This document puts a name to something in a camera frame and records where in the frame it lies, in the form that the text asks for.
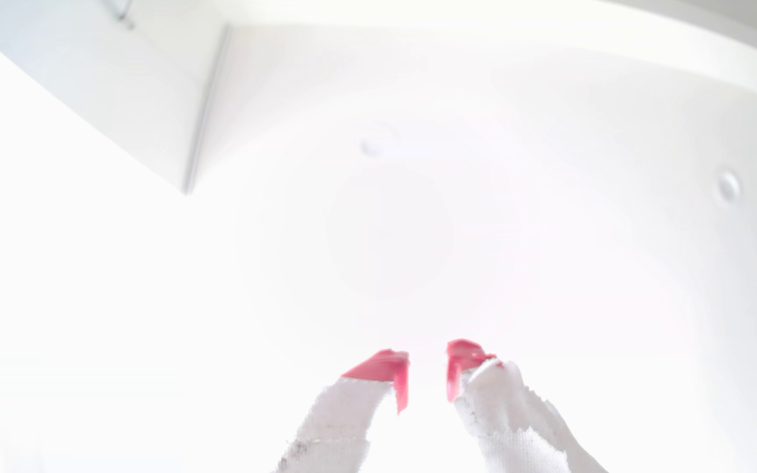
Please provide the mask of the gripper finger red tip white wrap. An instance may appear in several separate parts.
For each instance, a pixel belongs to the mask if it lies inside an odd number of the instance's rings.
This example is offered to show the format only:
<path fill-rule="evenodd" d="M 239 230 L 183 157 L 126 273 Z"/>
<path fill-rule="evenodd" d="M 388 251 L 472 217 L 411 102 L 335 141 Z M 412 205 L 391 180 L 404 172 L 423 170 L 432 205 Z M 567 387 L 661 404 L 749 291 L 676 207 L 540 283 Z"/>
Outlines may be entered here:
<path fill-rule="evenodd" d="M 488 472 L 606 472 L 518 366 L 476 342 L 447 344 L 447 399 Z"/>
<path fill-rule="evenodd" d="M 277 472 L 359 472 L 368 433 L 385 398 L 408 406 L 410 356 L 383 349 L 343 373 L 315 398 L 277 464 Z"/>

